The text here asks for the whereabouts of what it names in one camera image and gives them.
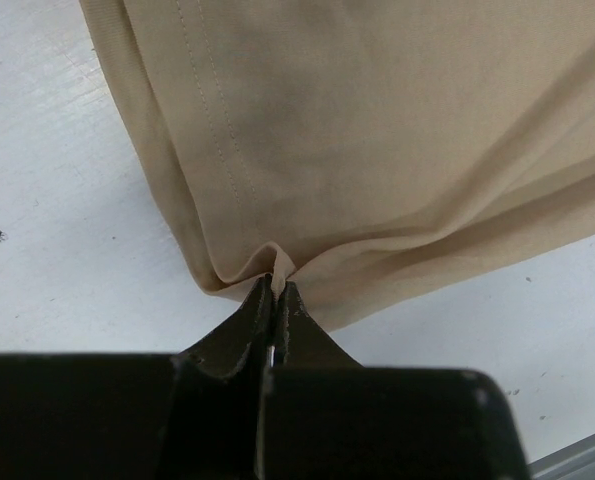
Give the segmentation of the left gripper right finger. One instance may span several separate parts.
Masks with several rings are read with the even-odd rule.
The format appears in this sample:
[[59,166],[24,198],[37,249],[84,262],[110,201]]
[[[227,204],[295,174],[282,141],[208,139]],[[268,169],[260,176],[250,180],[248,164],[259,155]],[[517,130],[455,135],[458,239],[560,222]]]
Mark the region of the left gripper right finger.
[[364,367],[277,303],[259,414],[263,479],[526,479],[509,404],[471,369]]

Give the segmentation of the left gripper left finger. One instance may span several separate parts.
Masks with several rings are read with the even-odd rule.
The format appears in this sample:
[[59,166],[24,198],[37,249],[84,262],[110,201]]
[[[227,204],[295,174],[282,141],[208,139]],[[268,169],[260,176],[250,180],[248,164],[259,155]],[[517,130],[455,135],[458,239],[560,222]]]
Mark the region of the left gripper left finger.
[[269,276],[176,354],[0,354],[0,479],[251,479]]

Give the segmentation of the beige t shirt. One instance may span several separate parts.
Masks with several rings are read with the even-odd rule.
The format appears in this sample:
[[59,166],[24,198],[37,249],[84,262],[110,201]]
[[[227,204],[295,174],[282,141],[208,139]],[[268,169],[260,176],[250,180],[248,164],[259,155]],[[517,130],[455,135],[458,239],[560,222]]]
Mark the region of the beige t shirt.
[[85,1],[197,285],[328,329],[595,234],[595,1]]

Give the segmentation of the aluminium front rail frame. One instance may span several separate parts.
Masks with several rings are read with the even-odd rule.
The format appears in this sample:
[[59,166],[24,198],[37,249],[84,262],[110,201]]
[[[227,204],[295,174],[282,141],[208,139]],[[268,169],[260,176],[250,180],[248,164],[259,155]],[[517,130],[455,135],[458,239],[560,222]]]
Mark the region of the aluminium front rail frame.
[[533,462],[533,479],[595,479],[595,434]]

